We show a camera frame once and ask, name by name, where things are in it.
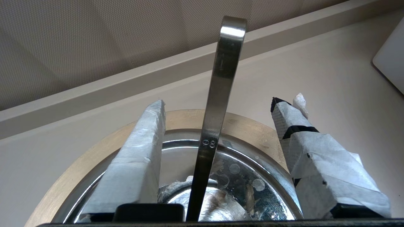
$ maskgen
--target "water droplet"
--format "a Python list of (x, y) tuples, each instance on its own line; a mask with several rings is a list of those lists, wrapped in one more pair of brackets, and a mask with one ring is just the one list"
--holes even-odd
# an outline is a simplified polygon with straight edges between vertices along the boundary
[(230, 172), (231, 172), (232, 174), (238, 174), (238, 173), (240, 173), (240, 166), (237, 165), (236, 163), (231, 164), (231, 165), (229, 166), (229, 170), (230, 170)]
[(265, 183), (261, 179), (255, 179), (252, 181), (252, 186), (255, 188), (256, 191), (262, 191), (265, 189)]

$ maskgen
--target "black tape stripe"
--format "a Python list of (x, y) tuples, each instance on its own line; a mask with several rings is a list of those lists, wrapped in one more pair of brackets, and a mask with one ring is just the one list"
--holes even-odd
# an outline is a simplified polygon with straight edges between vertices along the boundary
[(319, 131), (313, 126), (307, 127), (303, 125), (292, 125), (288, 128), (288, 130), (286, 130), (285, 135), (283, 136), (282, 139), (290, 138), (290, 136), (295, 132), (319, 132)]
[(274, 108), (275, 108), (275, 106), (276, 106), (276, 104), (277, 103), (281, 103), (281, 102), (286, 102), (285, 100), (282, 100), (282, 99), (280, 99), (280, 98), (276, 98), (276, 97), (273, 97), (272, 98), (272, 104), (271, 104), (271, 113), (274, 111)]
[(342, 204), (337, 205), (330, 210), (334, 218), (382, 218), (375, 211), (360, 205)]
[(294, 179), (293, 180), (293, 185), (296, 187), (300, 180), (301, 180), (301, 178)]

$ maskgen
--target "black tape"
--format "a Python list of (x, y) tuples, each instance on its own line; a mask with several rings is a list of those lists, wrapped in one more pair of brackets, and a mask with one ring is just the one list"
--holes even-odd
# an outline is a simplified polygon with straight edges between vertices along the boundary
[(116, 211), (113, 222), (181, 222), (181, 204), (123, 204)]
[(359, 205), (350, 205), (337, 203), (336, 206), (330, 210), (334, 218), (382, 218), (380, 214), (375, 211)]
[(280, 221), (220, 221), (175, 223), (75, 223), (42, 224), (38, 227), (386, 227), (404, 226), (404, 219), (344, 219), (344, 220), (280, 220)]
[(271, 104), (271, 113), (274, 111), (274, 108), (275, 108), (275, 106), (276, 106), (276, 104), (277, 103), (281, 103), (281, 102), (286, 102), (285, 100), (282, 100), (282, 99), (280, 99), (280, 98), (276, 98), (276, 97), (273, 97), (272, 98), (272, 104)]
[(299, 181), (300, 181), (301, 179), (302, 179), (302, 178), (294, 179), (294, 180), (293, 180), (293, 185), (296, 187), (297, 184), (299, 183)]
[(288, 139), (295, 132), (319, 132), (313, 126), (307, 127), (303, 125), (292, 125), (286, 130), (285, 135), (283, 135), (282, 139)]

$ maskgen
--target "white object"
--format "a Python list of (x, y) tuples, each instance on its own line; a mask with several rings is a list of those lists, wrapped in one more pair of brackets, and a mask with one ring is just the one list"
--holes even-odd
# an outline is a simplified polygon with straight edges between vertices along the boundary
[(373, 64), (404, 93), (404, 19), (373, 58)]
[(307, 112), (306, 110), (306, 99), (304, 99), (302, 93), (297, 94), (296, 97), (293, 99), (293, 106), (296, 109), (300, 110), (300, 112), (306, 119), (309, 118), (309, 112)]

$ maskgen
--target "paper-wrapped block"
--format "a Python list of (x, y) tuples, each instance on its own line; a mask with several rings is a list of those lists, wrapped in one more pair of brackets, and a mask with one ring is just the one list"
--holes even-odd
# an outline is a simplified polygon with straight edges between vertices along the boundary
[(126, 203), (157, 203), (165, 121), (162, 100), (146, 108), (82, 214), (114, 213)]
[(301, 109), (274, 98), (271, 113), (304, 218), (391, 217), (388, 197), (359, 155), (319, 133), (305, 117), (302, 98)]

